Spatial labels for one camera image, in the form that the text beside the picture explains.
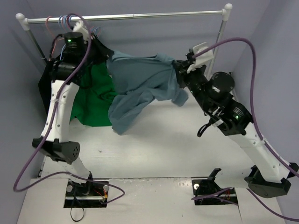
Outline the blue-grey t-shirt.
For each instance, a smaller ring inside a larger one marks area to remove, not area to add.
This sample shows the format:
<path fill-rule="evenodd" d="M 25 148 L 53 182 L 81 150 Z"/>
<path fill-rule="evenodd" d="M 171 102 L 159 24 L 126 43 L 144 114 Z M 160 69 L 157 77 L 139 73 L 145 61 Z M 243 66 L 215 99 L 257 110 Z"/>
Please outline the blue-grey t-shirt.
<path fill-rule="evenodd" d="M 180 88 L 174 59 L 165 54 L 138 57 L 116 51 L 107 60 L 116 96 L 108 110 L 112 129 L 124 134 L 152 101 L 171 101 L 181 107 L 188 93 Z"/>

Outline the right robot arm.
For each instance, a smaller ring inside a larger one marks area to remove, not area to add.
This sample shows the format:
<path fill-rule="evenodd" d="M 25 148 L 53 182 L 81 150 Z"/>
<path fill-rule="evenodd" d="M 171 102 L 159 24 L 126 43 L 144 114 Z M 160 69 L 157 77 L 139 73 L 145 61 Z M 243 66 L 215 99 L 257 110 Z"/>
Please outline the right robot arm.
<path fill-rule="evenodd" d="M 173 63 L 180 86 L 187 87 L 209 122 L 202 126 L 197 136 L 210 126 L 218 128 L 225 136 L 234 141 L 252 160 L 254 166 L 244 178 L 246 188 L 263 198 L 287 195 L 294 175 L 289 169 L 298 171 L 296 163 L 284 167 L 266 147 L 254 127 L 253 117 L 247 108 L 234 100 L 231 91 L 234 79 L 226 72 L 216 72 L 208 80 L 204 76 L 206 66 L 201 65 L 189 70 L 189 61 L 177 60 Z"/>

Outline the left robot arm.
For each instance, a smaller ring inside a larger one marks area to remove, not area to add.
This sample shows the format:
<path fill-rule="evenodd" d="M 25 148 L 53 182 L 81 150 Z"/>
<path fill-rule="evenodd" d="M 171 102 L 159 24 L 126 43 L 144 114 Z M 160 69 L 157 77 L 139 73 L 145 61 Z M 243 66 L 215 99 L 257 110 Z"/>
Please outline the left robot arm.
<path fill-rule="evenodd" d="M 32 140 L 36 151 L 59 163 L 64 174 L 77 183 L 77 191 L 90 195 L 93 191 L 91 172 L 79 157 L 80 144 L 70 141 L 69 124 L 75 96 L 79 91 L 85 70 L 92 64 L 105 62 L 113 51 L 103 45 L 93 33 L 84 37 L 81 32 L 58 34 L 62 37 L 65 49 L 59 57 L 49 55 L 44 70 L 50 77 L 50 99 L 44 129 L 38 138 Z"/>

